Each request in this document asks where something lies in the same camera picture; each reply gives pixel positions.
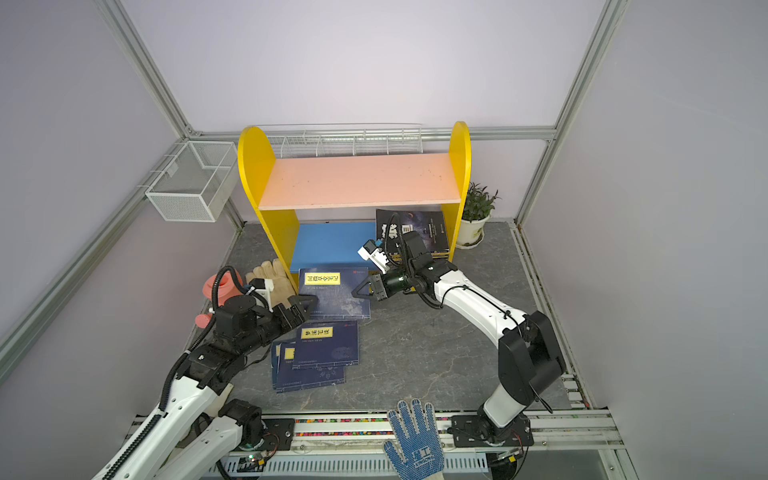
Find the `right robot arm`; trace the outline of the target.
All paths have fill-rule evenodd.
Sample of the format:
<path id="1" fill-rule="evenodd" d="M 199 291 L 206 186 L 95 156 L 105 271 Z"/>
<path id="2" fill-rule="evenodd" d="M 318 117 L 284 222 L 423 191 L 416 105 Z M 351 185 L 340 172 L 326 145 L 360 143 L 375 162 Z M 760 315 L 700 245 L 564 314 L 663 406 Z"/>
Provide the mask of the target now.
<path id="1" fill-rule="evenodd" d="M 399 258 L 387 253 L 389 239 L 368 240 L 358 250 L 378 271 L 352 291 L 357 298 L 382 301 L 399 292 L 449 308 L 483 333 L 497 349 L 499 385 L 466 427 L 453 426 L 464 443 L 502 445 L 523 437 L 524 411 L 538 402 L 550 410 L 542 393 L 566 372 L 566 361 L 551 320 L 542 312 L 509 306 L 472 282 L 447 259 L 436 259 L 415 232 L 397 231 Z"/>

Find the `black wolf cover book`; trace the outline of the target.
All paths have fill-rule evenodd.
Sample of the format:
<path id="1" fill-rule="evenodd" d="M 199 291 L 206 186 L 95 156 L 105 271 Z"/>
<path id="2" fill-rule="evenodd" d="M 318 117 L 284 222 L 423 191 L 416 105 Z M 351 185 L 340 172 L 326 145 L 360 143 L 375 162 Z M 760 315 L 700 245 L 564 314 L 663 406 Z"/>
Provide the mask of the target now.
<path id="1" fill-rule="evenodd" d="M 399 233 L 416 232 L 434 258 L 447 258 L 450 244 L 441 211 L 376 210 L 376 240 L 386 244 L 387 253 L 400 260 Z"/>

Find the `dark blue classic book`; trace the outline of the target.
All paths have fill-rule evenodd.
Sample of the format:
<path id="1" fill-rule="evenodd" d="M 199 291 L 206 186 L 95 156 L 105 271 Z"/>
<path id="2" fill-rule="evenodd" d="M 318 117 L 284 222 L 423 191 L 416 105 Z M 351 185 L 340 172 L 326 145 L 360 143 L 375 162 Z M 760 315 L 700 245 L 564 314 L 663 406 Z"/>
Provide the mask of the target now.
<path id="1" fill-rule="evenodd" d="M 368 277 L 366 268 L 303 268 L 299 273 L 299 293 L 314 295 L 318 303 L 312 321 L 363 320 L 371 315 L 370 301 L 354 297 L 353 290 Z"/>

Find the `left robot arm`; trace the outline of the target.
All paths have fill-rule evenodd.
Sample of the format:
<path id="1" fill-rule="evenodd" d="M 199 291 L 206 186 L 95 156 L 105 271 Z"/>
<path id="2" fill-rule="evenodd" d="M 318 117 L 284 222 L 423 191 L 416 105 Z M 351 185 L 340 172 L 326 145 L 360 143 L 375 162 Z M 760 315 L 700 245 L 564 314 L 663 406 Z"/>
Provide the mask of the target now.
<path id="1" fill-rule="evenodd" d="M 269 352 L 317 306 L 314 295 L 272 305 L 261 293 L 265 285 L 258 279 L 243 284 L 231 266 L 218 271 L 211 320 L 171 367 L 157 406 L 96 478 L 199 479 L 231 451 L 266 443 L 271 433 L 260 407 L 230 400 L 215 416 L 206 412 L 235 376 L 255 365 L 254 351 Z"/>

